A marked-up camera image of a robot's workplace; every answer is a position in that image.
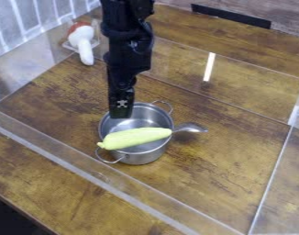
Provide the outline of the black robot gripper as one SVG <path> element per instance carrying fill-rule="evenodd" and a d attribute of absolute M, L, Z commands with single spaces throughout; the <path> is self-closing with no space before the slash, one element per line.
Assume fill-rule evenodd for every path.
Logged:
<path fill-rule="evenodd" d="M 133 114 L 137 75 L 151 68 L 155 36 L 146 19 L 154 15 L 155 0 L 100 0 L 102 33 L 110 40 L 104 59 L 108 64 L 110 115 L 130 118 Z"/>

